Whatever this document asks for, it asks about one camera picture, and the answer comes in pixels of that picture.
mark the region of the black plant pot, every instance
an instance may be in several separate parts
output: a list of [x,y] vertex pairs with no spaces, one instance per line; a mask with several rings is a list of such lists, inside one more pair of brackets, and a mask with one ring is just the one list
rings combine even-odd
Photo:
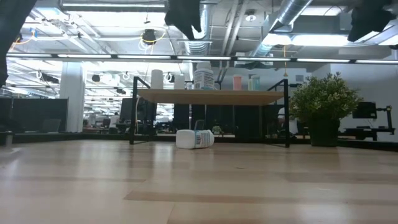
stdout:
[[308,122],[311,145],[320,147],[336,147],[340,120],[311,119]]

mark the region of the overhead lamp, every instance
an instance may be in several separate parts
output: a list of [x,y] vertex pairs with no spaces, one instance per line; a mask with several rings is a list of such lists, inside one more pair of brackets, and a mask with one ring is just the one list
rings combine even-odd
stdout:
[[292,40],[287,35],[268,34],[262,41],[264,45],[290,45]]
[[348,63],[348,59],[315,59],[315,58],[298,58],[297,62],[319,62],[319,63]]
[[58,54],[60,58],[111,58],[111,55]]
[[118,3],[63,3],[64,7],[164,7],[163,4],[118,4]]
[[398,65],[398,60],[357,60],[360,64]]
[[381,42],[379,45],[397,45],[398,44],[398,35],[391,37],[390,39]]
[[177,56],[180,60],[231,60],[231,57]]
[[52,57],[50,54],[15,54],[15,53],[8,53],[7,57]]
[[317,47],[342,47],[349,44],[344,35],[297,35],[293,38],[293,45]]
[[91,80],[93,82],[100,82],[101,81],[101,77],[100,77],[100,75],[93,75]]
[[170,56],[163,55],[118,55],[121,59],[171,59]]
[[238,61],[246,62],[289,62],[290,58],[274,58],[274,57],[238,57]]

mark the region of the wooden floor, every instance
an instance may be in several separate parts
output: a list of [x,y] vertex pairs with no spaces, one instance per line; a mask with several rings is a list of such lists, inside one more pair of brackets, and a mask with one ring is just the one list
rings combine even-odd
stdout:
[[398,153],[150,142],[21,144],[0,223],[398,223]]

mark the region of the white container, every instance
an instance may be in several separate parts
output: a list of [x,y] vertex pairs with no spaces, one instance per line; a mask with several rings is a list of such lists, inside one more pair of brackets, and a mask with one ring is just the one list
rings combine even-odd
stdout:
[[210,62],[200,62],[193,73],[196,90],[214,90],[214,73]]
[[152,75],[150,77],[150,88],[157,90],[163,89],[163,71],[159,69],[152,70]]
[[210,130],[192,131],[179,130],[175,138],[175,144],[181,149],[200,149],[214,144],[214,135]]
[[260,90],[260,76],[253,75],[251,77],[251,80],[252,80],[252,90],[259,91]]
[[233,75],[234,90],[242,90],[242,76]]
[[175,75],[174,76],[174,90],[184,90],[185,89],[185,76]]

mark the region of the shelf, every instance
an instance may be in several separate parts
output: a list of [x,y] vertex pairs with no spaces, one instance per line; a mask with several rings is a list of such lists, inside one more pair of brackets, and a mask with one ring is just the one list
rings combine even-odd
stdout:
[[245,90],[138,90],[138,95],[153,103],[186,105],[268,105],[284,97],[282,92]]

